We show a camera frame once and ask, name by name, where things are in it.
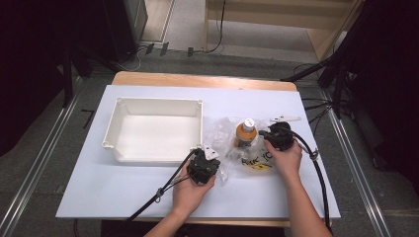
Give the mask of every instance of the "white table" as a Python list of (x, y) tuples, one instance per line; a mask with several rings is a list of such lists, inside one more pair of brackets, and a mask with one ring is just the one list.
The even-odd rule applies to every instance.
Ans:
[[(108, 86), (96, 112), (56, 216), (62, 218), (120, 219), (131, 216), (154, 196), (172, 176), (175, 167), (141, 167), (119, 163), (101, 144), (117, 97), (200, 99), (204, 101), (204, 135), (214, 122), (226, 117), (267, 121), (280, 115), (301, 117), (291, 121), (311, 149), (316, 147), (299, 92), (237, 90), (189, 87)], [(339, 218), (336, 199), (327, 174), (318, 160), (326, 183), (331, 218)], [(302, 182), (320, 216), (323, 214), (321, 188), (314, 166), (303, 153)], [(159, 219), (172, 206), (172, 190), (152, 204), (138, 219)], [(284, 185), (275, 169), (255, 172), (235, 167), (228, 180), (217, 178), (190, 221), (288, 220)]]

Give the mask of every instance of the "gray floor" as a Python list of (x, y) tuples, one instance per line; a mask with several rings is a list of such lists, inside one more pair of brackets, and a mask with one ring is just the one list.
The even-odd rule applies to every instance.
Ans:
[[(300, 65), (298, 62), (214, 54), (195, 54), (193, 57), (187, 57), (186, 51), (175, 50), (169, 50), (165, 56), (159, 54), (159, 49), (147, 55), (141, 54), (141, 66), (138, 71), (278, 80), (293, 75), (293, 70)], [(135, 58), (124, 64), (126, 68), (135, 68), (136, 65)], [(93, 61), (92, 67), (94, 72), (91, 78), (85, 79), (74, 112), (49, 158), (13, 236), (74, 236), (73, 220), (55, 218), (63, 194), (61, 187), (65, 189), (89, 131), (89, 127), (83, 128), (89, 114), (81, 110), (96, 110), (106, 85), (111, 84), (114, 77), (112, 72)], [(302, 98), (321, 98), (316, 79), (317, 75), (314, 73), (296, 83)], [(62, 100), (63, 95), (58, 95), (30, 127), (20, 143), (0, 158), (2, 218), (57, 118)], [(304, 101), (304, 104), (310, 106), (316, 102)], [(322, 110), (324, 108), (308, 111), (307, 116), (309, 119), (314, 118)], [(343, 117), (343, 120), (392, 236), (419, 236), (419, 197), (414, 193), (410, 182), (398, 173), (375, 169), (357, 125), (346, 117)], [(335, 236), (376, 236), (329, 116), (324, 116), (320, 121), (315, 139), (342, 214), (341, 219), (333, 221)], [(100, 236), (100, 227), (99, 220), (78, 220), (80, 236)]]

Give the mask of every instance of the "table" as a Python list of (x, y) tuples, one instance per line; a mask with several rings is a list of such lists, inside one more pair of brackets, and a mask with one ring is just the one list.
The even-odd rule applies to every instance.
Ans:
[[(298, 106), (289, 107), (287, 111), (303, 118), (302, 121), (297, 121), (302, 126), (296, 126), (295, 131), (307, 137), (308, 144), (315, 147), (312, 135), (309, 137), (307, 133), (303, 132), (305, 130), (311, 134), (302, 103), (300, 99), (298, 101), (299, 93), (292, 83), (180, 74), (117, 73), (113, 85), (108, 86), (102, 98), (56, 216), (101, 219), (128, 217), (149, 200), (160, 188), (159, 186), (164, 185), (168, 177), (175, 171), (175, 167), (126, 166), (118, 163), (111, 153), (107, 153), (101, 147), (101, 139), (105, 134), (116, 97), (135, 95), (142, 97), (159, 95), (162, 97), (164, 95), (165, 98), (177, 98), (179, 95), (183, 97), (188, 95), (192, 98), (200, 96), (204, 101), (204, 121), (207, 123), (204, 127), (208, 130), (209, 124), (214, 121), (214, 118), (222, 118), (227, 112), (240, 118), (250, 115), (246, 115), (241, 107), (231, 108), (226, 106), (228, 103), (220, 103), (225, 102), (225, 98), (234, 104), (238, 102), (238, 99), (247, 102), (246, 100), (252, 100), (252, 98), (246, 97), (246, 99), (243, 96), (249, 95), (249, 93), (257, 98), (268, 97), (274, 100), (282, 98), (278, 102), (278, 105), (282, 107), (290, 103), (298, 104)], [(260, 110), (255, 110), (257, 114), (263, 114), (260, 116), (253, 114), (255, 119), (265, 118), (270, 114), (269, 110), (263, 109), (263, 106)], [(336, 199), (330, 188), (321, 158), (319, 165), (325, 177), (330, 202), (330, 216), (339, 218)], [(321, 214), (321, 189), (319, 184), (316, 184), (318, 178), (308, 158), (301, 162), (300, 171), (304, 174), (301, 178), (307, 192), (317, 211)], [(191, 215), (189, 223), (290, 226), (285, 201), (275, 201), (272, 205), (264, 204), (266, 201), (263, 193), (266, 190), (272, 191), (270, 194), (266, 194), (271, 198), (285, 199), (284, 187), (279, 174), (274, 169), (263, 175), (237, 171), (230, 177), (226, 182), (217, 179), (217, 184), (206, 195), (202, 205)], [(266, 189), (265, 186), (260, 185), (260, 182), (275, 182), (277, 184)], [(232, 207), (236, 203), (240, 204), (242, 200), (237, 196), (242, 196), (243, 192), (248, 193), (249, 198), (255, 198), (260, 203), (246, 206), (246, 208)], [(161, 202), (153, 204), (138, 219), (159, 220), (170, 207), (171, 190), (166, 193)]]
[[(307, 33), (319, 61), (325, 59), (342, 32), (357, 19), (362, 0), (232, 0), (226, 1), (224, 20), (295, 28)], [(220, 20), (223, 0), (206, 0), (204, 46), (208, 21)]]

